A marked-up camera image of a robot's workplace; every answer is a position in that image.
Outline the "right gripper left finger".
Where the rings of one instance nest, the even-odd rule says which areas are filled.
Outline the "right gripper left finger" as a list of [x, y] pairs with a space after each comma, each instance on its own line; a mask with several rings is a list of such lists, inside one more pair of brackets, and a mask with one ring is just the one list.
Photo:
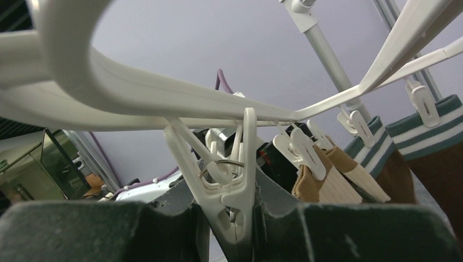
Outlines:
[[208, 261], [209, 227], [185, 181], [155, 200], [28, 201], [1, 216], [1, 261]]

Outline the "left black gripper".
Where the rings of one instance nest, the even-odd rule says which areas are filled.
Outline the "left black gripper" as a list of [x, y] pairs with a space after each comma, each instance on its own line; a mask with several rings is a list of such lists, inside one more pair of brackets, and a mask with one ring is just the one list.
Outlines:
[[[210, 148], [213, 141], [217, 142], [217, 154], [223, 158], [230, 158], [235, 140], [236, 128], [196, 129], [195, 136]], [[298, 178], [299, 169], [295, 167], [272, 141], [265, 142], [257, 138], [256, 160], [264, 174], [278, 183], [286, 191], [291, 192]]]

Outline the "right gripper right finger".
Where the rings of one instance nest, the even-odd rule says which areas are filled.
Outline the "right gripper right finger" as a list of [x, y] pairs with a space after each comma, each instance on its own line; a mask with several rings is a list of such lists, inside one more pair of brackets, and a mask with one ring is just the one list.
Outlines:
[[443, 220], [417, 205], [304, 203], [256, 173], [256, 261], [462, 261]]

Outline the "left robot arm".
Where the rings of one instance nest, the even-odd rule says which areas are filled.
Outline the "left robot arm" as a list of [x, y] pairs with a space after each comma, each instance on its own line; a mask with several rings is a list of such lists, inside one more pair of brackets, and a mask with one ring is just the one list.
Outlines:
[[[270, 171], [271, 164], [276, 160], [272, 160], [274, 155], [274, 148], [270, 142], [261, 144], [257, 150], [257, 164], [268, 174], [276, 175], [276, 171]], [[176, 185], [178, 180], [181, 180], [182, 173], [178, 167], [167, 178], [160, 179], [154, 178], [148, 182], [134, 183], [129, 186], [124, 186], [118, 190], [111, 198], [114, 201], [143, 201], [145, 203], [161, 196], [167, 192], [171, 187]]]

